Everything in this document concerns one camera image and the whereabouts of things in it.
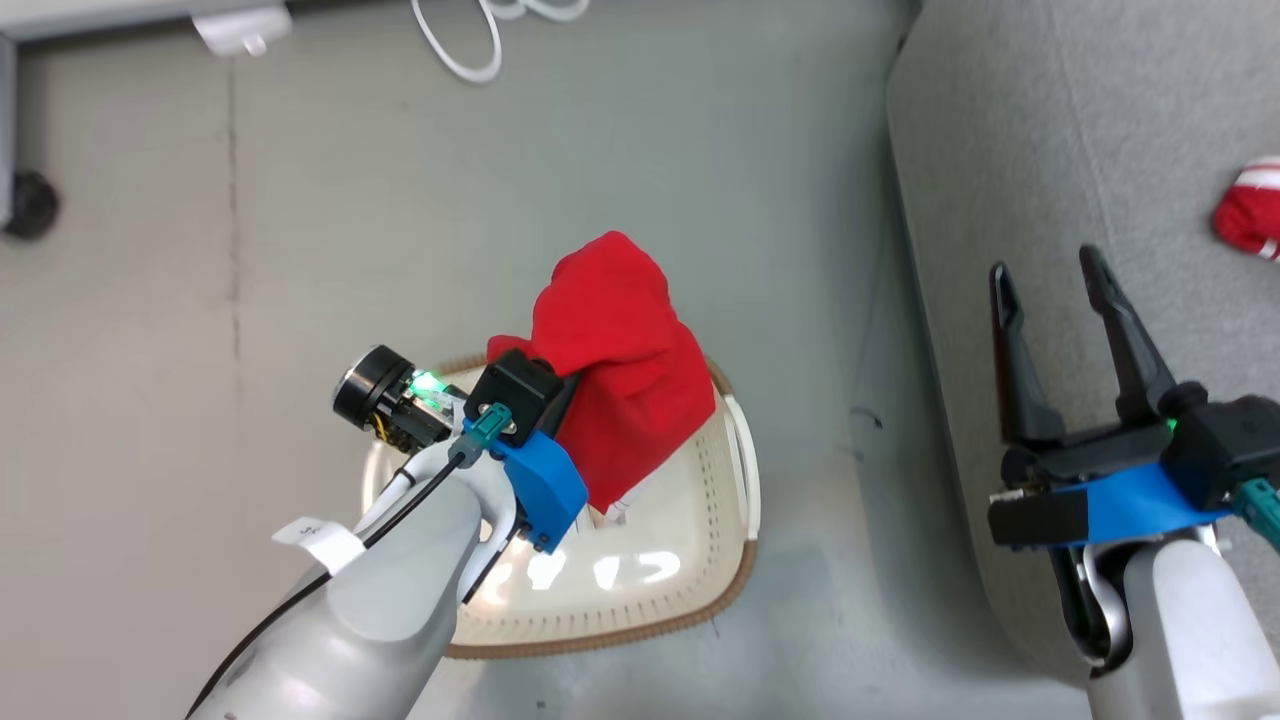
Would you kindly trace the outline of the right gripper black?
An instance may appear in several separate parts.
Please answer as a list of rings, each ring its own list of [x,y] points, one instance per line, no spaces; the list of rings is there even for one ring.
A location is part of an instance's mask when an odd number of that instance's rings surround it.
[[[1009,489],[1046,493],[1120,471],[1158,465],[1197,510],[1225,509],[1254,478],[1277,475],[1277,402],[1247,395],[1210,400],[1199,383],[1178,383],[1100,247],[1079,249],[1085,292],[1101,318],[1120,418],[1070,432],[1044,396],[1023,337],[1025,313],[1004,263],[989,269],[998,415]]]

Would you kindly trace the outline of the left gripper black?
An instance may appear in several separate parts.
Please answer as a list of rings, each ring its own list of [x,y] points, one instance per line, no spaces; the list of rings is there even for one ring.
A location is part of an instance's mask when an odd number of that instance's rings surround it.
[[[564,380],[518,348],[480,366],[470,387],[415,366],[397,351],[370,348],[338,382],[333,411],[402,454],[412,455],[465,433],[493,406],[506,409],[497,439],[522,446],[543,423]]]

